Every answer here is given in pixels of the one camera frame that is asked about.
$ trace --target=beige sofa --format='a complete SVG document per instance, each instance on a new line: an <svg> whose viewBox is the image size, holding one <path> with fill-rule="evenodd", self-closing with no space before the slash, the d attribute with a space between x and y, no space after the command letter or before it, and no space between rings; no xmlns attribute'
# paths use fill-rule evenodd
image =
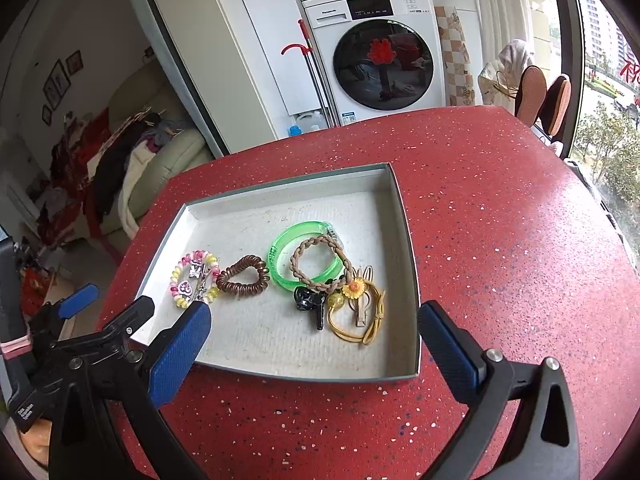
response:
<svg viewBox="0 0 640 480"><path fill-rule="evenodd" d="M109 124L114 132L129 116L151 107L163 118L178 119L187 115L184 106L169 83L162 67L153 60L137 70L114 92L109 101ZM190 170L213 160L204 137L196 128L184 130L174 137L145 168L131 193L129 209L138 224L151 207L164 184L174 175ZM107 240L124 254L129 246L129 238L122 229L118 216L117 200L111 212L105 216L100 226ZM102 249L102 245L91 239L84 216L76 222L76 237L87 238Z"/></svg>

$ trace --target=yellow hair tie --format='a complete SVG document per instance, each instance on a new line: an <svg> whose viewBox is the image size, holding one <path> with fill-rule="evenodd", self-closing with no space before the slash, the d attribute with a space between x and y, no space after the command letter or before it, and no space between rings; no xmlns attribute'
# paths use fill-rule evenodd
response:
<svg viewBox="0 0 640 480"><path fill-rule="evenodd" d="M334 331L335 335L337 335L340 339L344 341L348 341L349 343L362 343L363 345L369 345L373 343L373 340L378 335L380 331L380 325L382 324L382 320L385 317L385 291L380 292L379 288L377 288L372 282L369 280L363 280L365 285L369 287L369 290L372 292L373 301L376 302L376 313L374 315L373 321L369 324L367 331L363 336L359 336L356 334L352 334L350 332L345 332L343 329L338 327L334 320L331 318L334 311L340 310L343 304L332 304L329 306L329 326L331 330Z"/></svg>

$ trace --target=red table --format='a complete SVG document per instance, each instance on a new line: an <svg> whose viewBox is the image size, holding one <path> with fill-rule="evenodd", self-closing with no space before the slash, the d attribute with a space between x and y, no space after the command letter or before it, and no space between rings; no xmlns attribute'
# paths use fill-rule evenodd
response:
<svg viewBox="0 0 640 480"><path fill-rule="evenodd" d="M481 346L511 360L559 358L578 421L582 478L593 478L638 409L640 286L580 181L501 108L364 121L172 178L118 270L102 320L133 300L184 202L374 162L391 162L398 176L422 300L438 300ZM212 480L394 480L425 471L465 409L423 347L420 376L399 383L295 383L195 366L162 413ZM476 474L497 458L513 413ZM130 428L124 439L149 472Z"/></svg>

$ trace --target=black hair clip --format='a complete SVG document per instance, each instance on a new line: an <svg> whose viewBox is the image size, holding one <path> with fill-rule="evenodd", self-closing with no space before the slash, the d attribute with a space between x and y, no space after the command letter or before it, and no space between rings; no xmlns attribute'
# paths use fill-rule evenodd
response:
<svg viewBox="0 0 640 480"><path fill-rule="evenodd" d="M306 286L297 286L293 291L293 299L296 301L298 310L316 311L316 328L318 330L324 328L324 300L326 297L325 292L316 292Z"/></svg>

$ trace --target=label sticker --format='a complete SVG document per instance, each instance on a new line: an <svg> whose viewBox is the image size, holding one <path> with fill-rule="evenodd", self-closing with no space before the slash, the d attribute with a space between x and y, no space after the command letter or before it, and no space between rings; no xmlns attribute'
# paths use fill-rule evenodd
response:
<svg viewBox="0 0 640 480"><path fill-rule="evenodd" d="M356 112L347 112L342 114L342 126L354 123L356 121Z"/></svg>

